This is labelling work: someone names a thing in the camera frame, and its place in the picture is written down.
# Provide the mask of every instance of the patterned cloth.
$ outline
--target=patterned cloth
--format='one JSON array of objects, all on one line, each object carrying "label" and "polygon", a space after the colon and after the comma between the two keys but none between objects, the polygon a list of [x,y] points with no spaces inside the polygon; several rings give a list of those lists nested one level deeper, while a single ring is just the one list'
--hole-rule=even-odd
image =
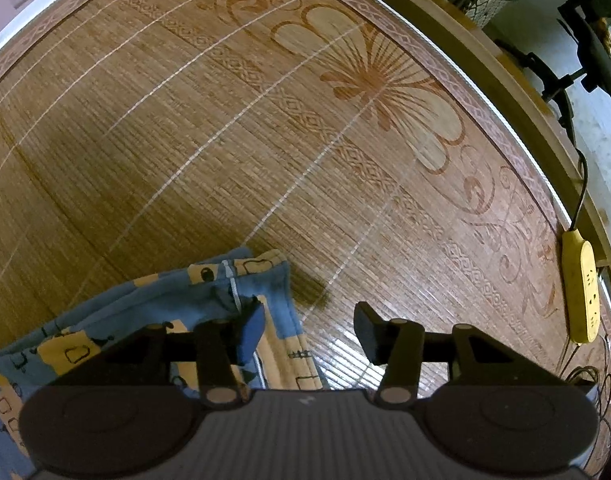
[{"label": "patterned cloth", "polygon": [[[252,388],[266,384],[275,389],[320,389],[290,296],[288,262],[276,250],[251,256],[247,248],[239,248],[187,269],[115,286],[1,350],[0,480],[25,478],[34,471],[19,432],[23,402],[147,324],[169,322],[169,332],[186,332],[201,322],[236,316],[242,304],[256,296],[266,314],[257,347],[260,367],[253,361],[235,369],[235,375]],[[193,363],[173,364],[170,373],[188,395],[196,394]]]}]

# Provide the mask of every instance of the power outlet socket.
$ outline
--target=power outlet socket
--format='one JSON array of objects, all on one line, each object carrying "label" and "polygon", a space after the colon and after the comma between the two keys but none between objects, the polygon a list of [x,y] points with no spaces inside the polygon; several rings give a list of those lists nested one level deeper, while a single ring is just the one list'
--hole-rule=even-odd
[{"label": "power outlet socket", "polygon": [[563,285],[570,324],[570,339],[575,343],[591,343],[599,333],[599,280],[594,250],[579,230],[567,231],[561,243]]}]

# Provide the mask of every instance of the bamboo mat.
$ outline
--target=bamboo mat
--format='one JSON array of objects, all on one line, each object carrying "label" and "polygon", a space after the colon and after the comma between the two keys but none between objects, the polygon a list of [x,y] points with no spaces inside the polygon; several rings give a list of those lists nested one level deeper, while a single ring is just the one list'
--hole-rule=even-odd
[{"label": "bamboo mat", "polygon": [[0,81],[0,348],[247,244],[290,260],[333,387],[382,374],[357,301],[555,370],[560,229],[487,105],[372,0],[91,0]]}]

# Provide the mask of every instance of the wooden edge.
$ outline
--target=wooden edge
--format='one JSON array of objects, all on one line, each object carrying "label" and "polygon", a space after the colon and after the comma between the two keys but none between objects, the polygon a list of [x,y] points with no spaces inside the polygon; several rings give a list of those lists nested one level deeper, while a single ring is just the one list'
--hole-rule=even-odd
[{"label": "wooden edge", "polygon": [[57,0],[34,18],[0,50],[0,79],[41,38],[90,0]]},{"label": "wooden edge", "polygon": [[[583,181],[579,159],[554,114],[521,71],[482,30],[446,0],[381,0],[413,23],[483,91],[516,131],[567,211]],[[611,241],[590,191],[578,221],[611,278]]]}]

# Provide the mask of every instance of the ribbed gray surface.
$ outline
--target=ribbed gray surface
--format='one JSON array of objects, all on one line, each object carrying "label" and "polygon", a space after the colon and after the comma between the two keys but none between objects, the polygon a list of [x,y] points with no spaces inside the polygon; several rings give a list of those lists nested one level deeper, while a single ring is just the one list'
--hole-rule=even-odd
[{"label": "ribbed gray surface", "polygon": [[[134,480],[458,480],[502,478],[441,454],[412,416],[381,410],[360,391],[259,391],[212,413],[172,460]],[[579,470],[547,477],[577,480]],[[41,472],[37,480],[62,480]]]}]

